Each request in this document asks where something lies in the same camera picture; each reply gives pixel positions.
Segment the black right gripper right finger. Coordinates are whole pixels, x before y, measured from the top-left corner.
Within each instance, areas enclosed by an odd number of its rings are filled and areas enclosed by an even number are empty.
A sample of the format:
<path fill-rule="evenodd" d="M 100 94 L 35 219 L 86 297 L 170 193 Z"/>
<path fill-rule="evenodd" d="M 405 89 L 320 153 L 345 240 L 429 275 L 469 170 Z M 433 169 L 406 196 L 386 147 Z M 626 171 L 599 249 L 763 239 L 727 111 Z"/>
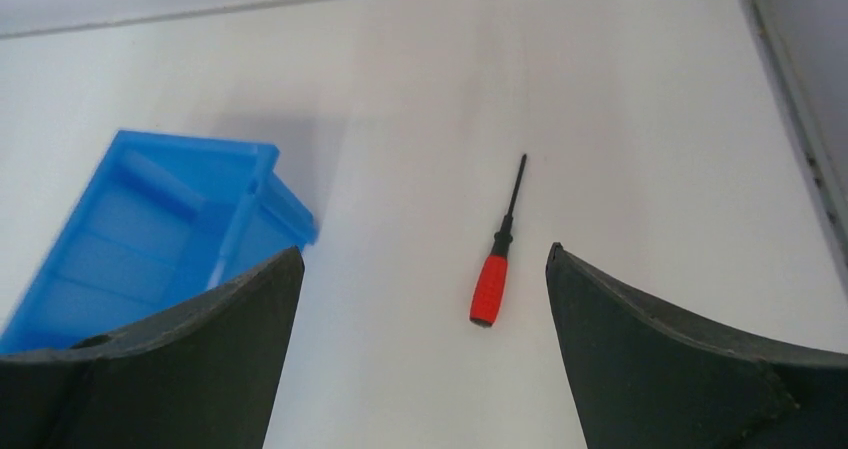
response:
<path fill-rule="evenodd" d="M 847 358 L 629 286 L 562 245 L 545 276 L 590 448 L 843 448 Z"/>

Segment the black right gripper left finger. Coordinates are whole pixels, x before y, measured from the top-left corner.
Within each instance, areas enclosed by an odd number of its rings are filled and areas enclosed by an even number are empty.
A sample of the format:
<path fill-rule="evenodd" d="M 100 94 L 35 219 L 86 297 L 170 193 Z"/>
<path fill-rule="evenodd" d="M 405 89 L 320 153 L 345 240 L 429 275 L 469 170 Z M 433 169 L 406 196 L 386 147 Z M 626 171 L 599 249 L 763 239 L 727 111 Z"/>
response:
<path fill-rule="evenodd" d="M 5 448 L 259 448 L 304 276 L 296 248 L 137 322 L 1 359 Z"/>

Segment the red black screwdriver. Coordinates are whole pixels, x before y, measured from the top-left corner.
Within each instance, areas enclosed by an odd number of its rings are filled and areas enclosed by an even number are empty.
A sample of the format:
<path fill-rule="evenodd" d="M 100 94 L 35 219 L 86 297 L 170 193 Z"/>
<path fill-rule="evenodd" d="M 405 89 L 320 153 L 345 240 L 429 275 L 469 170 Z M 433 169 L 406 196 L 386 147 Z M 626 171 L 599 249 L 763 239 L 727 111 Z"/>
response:
<path fill-rule="evenodd" d="M 521 156 L 508 209 L 502 218 L 498 231 L 493 236 L 493 245 L 482 264 L 475 285 L 469 310 L 469 321 L 479 327 L 491 327 L 495 323 L 501 308 L 508 274 L 508 254 L 513 241 L 514 210 L 527 159 L 527 154 Z"/>

